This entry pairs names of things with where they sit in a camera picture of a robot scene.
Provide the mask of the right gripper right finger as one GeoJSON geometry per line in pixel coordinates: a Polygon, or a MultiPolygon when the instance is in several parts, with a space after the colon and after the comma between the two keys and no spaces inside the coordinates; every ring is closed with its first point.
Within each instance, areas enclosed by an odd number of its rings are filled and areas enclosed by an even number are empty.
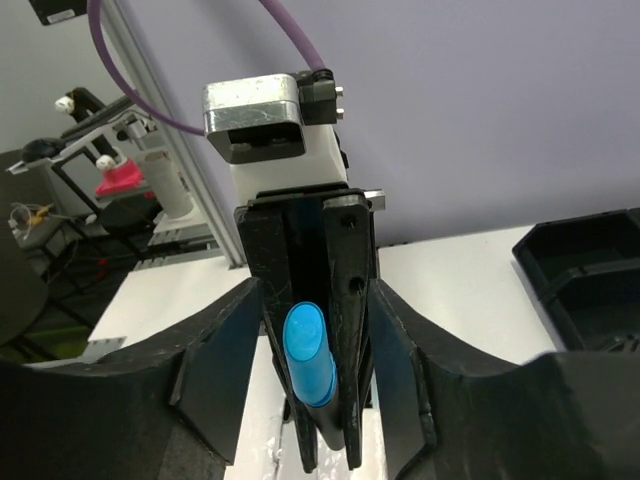
{"type": "Polygon", "coordinates": [[[639,357],[546,353],[516,365],[369,286],[392,479],[635,479],[639,357]]]}

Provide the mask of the blue highlighter cap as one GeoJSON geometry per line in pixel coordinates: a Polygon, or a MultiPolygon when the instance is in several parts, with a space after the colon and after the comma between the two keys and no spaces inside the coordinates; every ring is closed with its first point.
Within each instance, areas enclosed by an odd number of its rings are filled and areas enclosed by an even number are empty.
{"type": "Polygon", "coordinates": [[[312,302],[294,305],[285,319],[282,340],[296,397],[305,405],[319,405],[337,378],[322,310],[312,302]]]}

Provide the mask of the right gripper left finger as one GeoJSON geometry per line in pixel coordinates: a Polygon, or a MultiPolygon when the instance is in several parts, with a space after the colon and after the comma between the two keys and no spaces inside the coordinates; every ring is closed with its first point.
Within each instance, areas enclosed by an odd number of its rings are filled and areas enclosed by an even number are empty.
{"type": "Polygon", "coordinates": [[[259,325],[248,279],[92,363],[1,366],[5,479],[220,479],[233,464],[259,325]]]}

